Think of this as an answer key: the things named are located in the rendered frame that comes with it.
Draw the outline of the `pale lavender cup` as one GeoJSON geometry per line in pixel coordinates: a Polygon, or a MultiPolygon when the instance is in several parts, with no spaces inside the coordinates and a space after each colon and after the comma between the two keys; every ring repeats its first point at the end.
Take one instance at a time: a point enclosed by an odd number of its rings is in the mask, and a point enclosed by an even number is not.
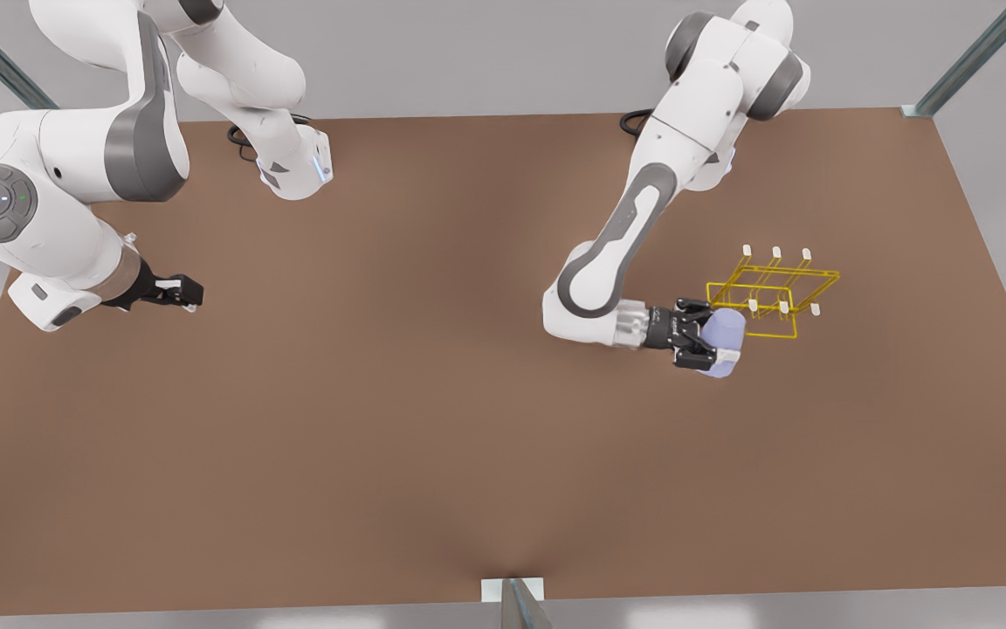
{"type": "Polygon", "coordinates": [[[712,311],[711,317],[701,328],[701,339],[718,350],[718,358],[710,370],[703,371],[703,375],[723,378],[732,373],[732,370],[737,366],[739,357],[735,358],[734,362],[723,361],[721,354],[724,351],[729,351],[729,353],[734,351],[735,354],[739,355],[746,325],[746,318],[738,310],[715,309],[712,311]]]}

